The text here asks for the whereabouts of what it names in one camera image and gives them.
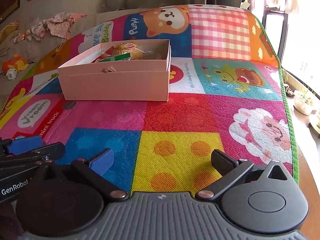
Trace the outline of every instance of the screw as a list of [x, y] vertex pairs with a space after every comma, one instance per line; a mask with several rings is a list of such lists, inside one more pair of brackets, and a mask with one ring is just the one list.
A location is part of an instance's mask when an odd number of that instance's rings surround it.
[[198, 195], [202, 198], [212, 198], [214, 196], [214, 193], [210, 190], [200, 190], [198, 192]]
[[114, 190], [110, 193], [110, 196], [113, 198], [124, 198], [126, 195], [126, 192], [123, 190]]

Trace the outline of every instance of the white flower pot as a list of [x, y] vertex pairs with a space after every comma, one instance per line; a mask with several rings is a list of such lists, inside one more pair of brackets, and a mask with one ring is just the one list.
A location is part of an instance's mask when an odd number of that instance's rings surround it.
[[314, 106], [313, 104], [308, 105], [305, 102], [303, 102], [300, 99], [300, 95], [302, 95], [303, 93], [301, 93], [300, 91], [295, 90], [294, 91], [295, 97], [294, 97], [294, 107], [302, 114], [305, 115], [310, 115], [311, 112], [314, 110]]

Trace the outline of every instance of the cardboard box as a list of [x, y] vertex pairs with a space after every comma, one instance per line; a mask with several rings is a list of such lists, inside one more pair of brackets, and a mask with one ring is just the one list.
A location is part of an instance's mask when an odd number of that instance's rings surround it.
[[[90, 63], [111, 46], [134, 42], [156, 51], [162, 60]], [[58, 68], [66, 100], [168, 101], [171, 48], [169, 40], [113, 41], [98, 44]], [[105, 72], [112, 67], [114, 72]]]

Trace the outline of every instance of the gingham square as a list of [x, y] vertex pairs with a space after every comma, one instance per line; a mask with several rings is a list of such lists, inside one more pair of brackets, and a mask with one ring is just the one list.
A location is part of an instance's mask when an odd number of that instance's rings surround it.
[[190, 8], [192, 57], [250, 60], [247, 15], [242, 11]]

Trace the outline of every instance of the colorful play mat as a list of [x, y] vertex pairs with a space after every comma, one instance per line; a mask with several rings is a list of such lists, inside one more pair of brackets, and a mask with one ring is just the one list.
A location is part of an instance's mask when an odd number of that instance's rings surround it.
[[[170, 39], [168, 102], [64, 99], [60, 65], [100, 42], [135, 39]], [[241, 8], [178, 5], [122, 16], [40, 60], [0, 114], [0, 137], [60, 141], [60, 164], [111, 148], [115, 161], [103, 177], [127, 192], [194, 194], [220, 178], [211, 166], [214, 149], [255, 164], [281, 160], [298, 182], [279, 66], [261, 23]]]

